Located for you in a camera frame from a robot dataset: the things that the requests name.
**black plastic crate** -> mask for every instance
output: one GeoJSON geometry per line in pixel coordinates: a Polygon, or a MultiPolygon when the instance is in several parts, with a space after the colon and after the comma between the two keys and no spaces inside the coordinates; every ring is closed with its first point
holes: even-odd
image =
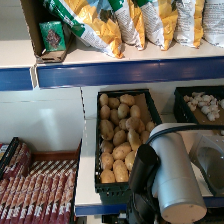
{"type": "Polygon", "coordinates": [[[102,172],[101,170],[101,164],[100,164],[100,156],[101,156],[101,150],[100,150],[100,144],[102,143],[102,138],[100,136],[100,104],[99,104],[99,98],[100,96],[106,93],[108,97],[120,97],[124,94],[129,94],[132,96],[145,94],[145,100],[146,104],[148,106],[148,111],[151,115],[152,121],[159,125],[162,123],[161,118],[159,116],[159,113],[155,107],[154,101],[149,93],[148,89],[137,89],[137,90],[123,90],[123,91],[109,91],[109,92],[99,92],[97,97],[97,124],[96,124],[96,153],[95,153],[95,191],[96,193],[100,194],[101,200],[105,203],[123,203],[127,202],[130,196],[130,189],[128,182],[124,183],[109,183],[109,184],[102,184],[100,182],[100,174],[102,172]]]}
{"type": "Polygon", "coordinates": [[[224,99],[223,86],[193,86],[193,87],[177,87],[174,103],[174,116],[178,123],[200,123],[184,101],[184,96],[191,96],[193,92],[205,92],[206,95],[213,95],[218,100],[224,99]]]}

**sausage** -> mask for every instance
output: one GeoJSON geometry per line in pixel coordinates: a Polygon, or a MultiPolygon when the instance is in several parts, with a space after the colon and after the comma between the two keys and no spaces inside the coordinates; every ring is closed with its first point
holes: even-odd
{"type": "Polygon", "coordinates": [[[20,213],[22,211],[23,203],[24,203],[24,200],[26,198],[27,190],[28,191],[33,190],[32,186],[34,186],[35,181],[36,181],[36,178],[33,177],[31,179],[31,176],[28,176],[25,179],[22,190],[21,190],[21,193],[20,193],[19,198],[16,202],[16,207],[15,207],[14,211],[12,212],[11,224],[17,224],[18,223],[20,213]]]}
{"type": "Polygon", "coordinates": [[[54,179],[53,179],[53,183],[52,183],[52,187],[51,187],[51,192],[49,195],[49,199],[47,202],[47,208],[46,208],[46,212],[43,218],[43,224],[48,224],[50,217],[51,217],[51,211],[52,211],[52,207],[54,204],[54,197],[57,191],[57,187],[58,187],[58,183],[59,183],[59,175],[55,175],[54,179]]]}

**green package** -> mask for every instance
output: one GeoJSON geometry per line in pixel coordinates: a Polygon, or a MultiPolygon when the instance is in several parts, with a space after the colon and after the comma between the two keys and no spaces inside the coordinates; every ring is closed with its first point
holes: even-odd
{"type": "Polygon", "coordinates": [[[61,22],[53,21],[39,25],[46,51],[64,51],[66,49],[61,22]]]}

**cardboard box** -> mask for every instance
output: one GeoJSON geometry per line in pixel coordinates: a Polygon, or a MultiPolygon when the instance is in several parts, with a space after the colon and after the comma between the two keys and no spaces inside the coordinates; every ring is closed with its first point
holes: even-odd
{"type": "Polygon", "coordinates": [[[32,41],[34,55],[37,63],[62,62],[66,56],[67,50],[74,38],[71,34],[66,43],[65,51],[44,52],[44,42],[42,39],[39,23],[59,20],[51,15],[38,0],[20,0],[23,14],[25,16],[27,29],[32,41]]]}

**potato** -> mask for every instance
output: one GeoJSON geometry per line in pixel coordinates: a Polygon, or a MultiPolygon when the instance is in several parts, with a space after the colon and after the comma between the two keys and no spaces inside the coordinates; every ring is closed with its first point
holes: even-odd
{"type": "Polygon", "coordinates": [[[126,121],[126,128],[129,131],[130,129],[138,130],[140,124],[140,119],[138,117],[130,117],[126,121]]]}
{"type": "Polygon", "coordinates": [[[100,106],[103,107],[104,105],[108,105],[108,96],[107,94],[103,93],[101,96],[100,96],[100,106]]]}
{"type": "Polygon", "coordinates": [[[111,170],[114,163],[114,157],[109,152],[103,152],[101,155],[101,167],[103,170],[111,170]]]}
{"type": "Polygon", "coordinates": [[[141,111],[140,108],[137,105],[133,105],[130,109],[130,116],[131,117],[141,117],[141,111]]]}
{"type": "Polygon", "coordinates": [[[120,120],[120,122],[119,122],[119,127],[120,127],[121,130],[127,131],[127,128],[126,128],[126,121],[127,121],[127,119],[122,119],[122,120],[120,120]]]}
{"type": "Polygon", "coordinates": [[[125,94],[120,97],[121,103],[127,104],[129,107],[135,104],[135,98],[131,95],[125,94]]]}
{"type": "Polygon", "coordinates": [[[128,142],[125,142],[113,150],[114,160],[124,160],[128,153],[131,152],[131,146],[128,142]]]}
{"type": "Polygon", "coordinates": [[[107,105],[102,106],[100,109],[101,120],[108,120],[110,117],[110,108],[107,105]]]}
{"type": "Polygon", "coordinates": [[[133,151],[137,151],[139,146],[142,144],[141,140],[139,139],[139,134],[136,133],[133,129],[130,129],[128,132],[128,141],[133,151]]]}
{"type": "Polygon", "coordinates": [[[109,98],[108,99],[108,106],[110,109],[117,109],[120,105],[120,101],[117,98],[109,98]]]}
{"type": "Polygon", "coordinates": [[[145,124],[142,122],[142,120],[140,119],[140,123],[139,123],[139,127],[138,127],[138,130],[137,132],[139,134],[141,134],[143,131],[145,131],[145,124]]]}
{"type": "Polygon", "coordinates": [[[120,130],[114,135],[113,144],[116,147],[116,146],[126,142],[126,139],[127,139],[127,135],[126,135],[125,131],[120,130]]]}
{"type": "Polygon", "coordinates": [[[154,127],[155,127],[155,124],[152,121],[150,121],[146,124],[145,129],[146,129],[146,131],[148,131],[150,133],[154,127]]]}
{"type": "Polygon", "coordinates": [[[128,171],[123,161],[116,160],[113,164],[113,171],[117,182],[128,181],[128,171]]]}
{"type": "Polygon", "coordinates": [[[100,121],[100,132],[104,140],[111,140],[114,137],[113,126],[108,120],[100,121]]]}
{"type": "Polygon", "coordinates": [[[149,138],[149,135],[150,135],[150,133],[149,133],[148,131],[143,131],[143,132],[141,133],[141,137],[140,137],[140,139],[141,139],[142,144],[145,144],[145,143],[146,143],[146,141],[147,141],[148,138],[149,138]]]}
{"type": "Polygon", "coordinates": [[[119,119],[126,118],[129,113],[129,107],[127,104],[121,103],[118,107],[118,117],[119,119]]]}
{"type": "Polygon", "coordinates": [[[114,134],[116,134],[118,131],[120,131],[121,129],[120,129],[120,127],[119,126],[117,126],[115,129],[114,129],[114,134]]]}
{"type": "Polygon", "coordinates": [[[114,172],[111,170],[104,170],[100,175],[100,181],[102,184],[115,183],[114,172]]]}
{"type": "Polygon", "coordinates": [[[133,164],[135,161],[135,151],[131,151],[128,153],[128,155],[125,157],[125,165],[129,171],[132,170],[133,164]]]}
{"type": "Polygon", "coordinates": [[[116,125],[119,125],[119,118],[118,118],[118,113],[116,109],[113,109],[110,111],[110,120],[116,125]]]}
{"type": "Polygon", "coordinates": [[[114,145],[106,140],[103,140],[100,145],[101,152],[109,152],[112,153],[114,149],[114,145]]]}

